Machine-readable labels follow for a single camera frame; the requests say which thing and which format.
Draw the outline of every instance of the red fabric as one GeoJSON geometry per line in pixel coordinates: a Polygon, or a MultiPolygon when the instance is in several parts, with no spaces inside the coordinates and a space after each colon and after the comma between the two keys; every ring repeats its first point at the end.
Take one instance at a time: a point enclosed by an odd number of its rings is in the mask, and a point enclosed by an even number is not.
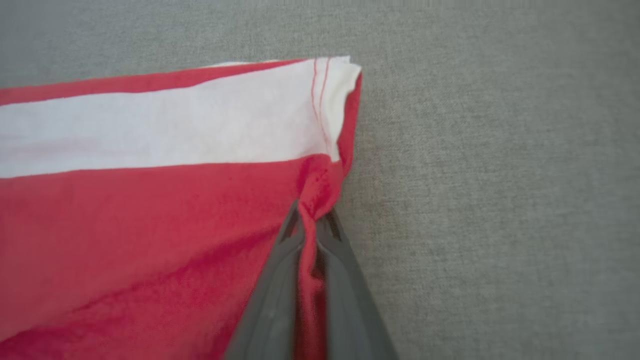
{"type": "MultiPolygon", "coordinates": [[[[191,86],[289,62],[0,91],[0,104],[191,86]]],[[[221,358],[291,202],[307,244],[298,348],[325,357],[315,221],[353,153],[360,79],[341,161],[80,170],[0,179],[0,358],[221,358]]]]}

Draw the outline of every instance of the folded cloth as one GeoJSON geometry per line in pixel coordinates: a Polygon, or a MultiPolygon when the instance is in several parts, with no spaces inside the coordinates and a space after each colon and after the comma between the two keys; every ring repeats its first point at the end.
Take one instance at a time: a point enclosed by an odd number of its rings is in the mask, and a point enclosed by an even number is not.
{"type": "Polygon", "coordinates": [[[315,220],[359,99],[348,58],[0,90],[0,358],[220,358],[295,199],[296,353],[324,357],[315,220]]]}

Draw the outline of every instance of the gray textured background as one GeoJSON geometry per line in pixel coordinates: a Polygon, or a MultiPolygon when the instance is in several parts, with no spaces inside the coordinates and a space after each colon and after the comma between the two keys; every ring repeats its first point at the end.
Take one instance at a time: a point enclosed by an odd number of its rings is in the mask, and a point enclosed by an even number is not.
{"type": "Polygon", "coordinates": [[[403,359],[640,355],[640,3],[0,0],[0,86],[350,54],[339,212],[403,359]]]}

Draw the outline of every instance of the white fabric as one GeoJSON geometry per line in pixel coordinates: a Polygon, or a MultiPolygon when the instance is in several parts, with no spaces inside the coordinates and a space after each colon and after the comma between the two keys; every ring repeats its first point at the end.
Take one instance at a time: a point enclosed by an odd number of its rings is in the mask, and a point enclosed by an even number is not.
{"type": "Polygon", "coordinates": [[[337,160],[344,103],[359,73],[348,58],[324,58],[189,88],[0,106],[0,177],[310,154],[337,160]]]}

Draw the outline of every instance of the gray tablecloth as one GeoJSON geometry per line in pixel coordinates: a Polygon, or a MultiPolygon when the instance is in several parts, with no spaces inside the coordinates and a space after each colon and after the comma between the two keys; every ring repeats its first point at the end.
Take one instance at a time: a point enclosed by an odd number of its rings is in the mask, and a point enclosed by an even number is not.
{"type": "Polygon", "coordinates": [[[402,359],[637,359],[640,3],[3,0],[0,86],[364,67],[338,210],[402,359]]]}

